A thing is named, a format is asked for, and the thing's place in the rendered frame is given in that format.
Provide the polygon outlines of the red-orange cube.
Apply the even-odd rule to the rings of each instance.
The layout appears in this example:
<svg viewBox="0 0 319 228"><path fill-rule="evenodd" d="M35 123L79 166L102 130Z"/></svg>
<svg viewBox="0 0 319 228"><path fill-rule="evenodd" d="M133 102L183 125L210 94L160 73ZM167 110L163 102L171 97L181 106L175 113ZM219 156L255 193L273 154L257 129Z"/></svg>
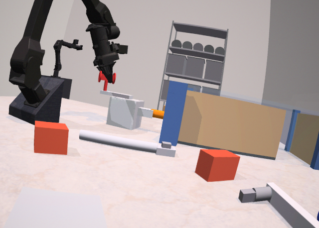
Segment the red-orange cube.
<svg viewBox="0 0 319 228"><path fill-rule="evenodd" d="M66 124L35 121L34 153L67 155L68 132Z"/></svg>
<svg viewBox="0 0 319 228"><path fill-rule="evenodd" d="M240 156L227 150L201 149L195 173L207 182L234 180Z"/></svg>

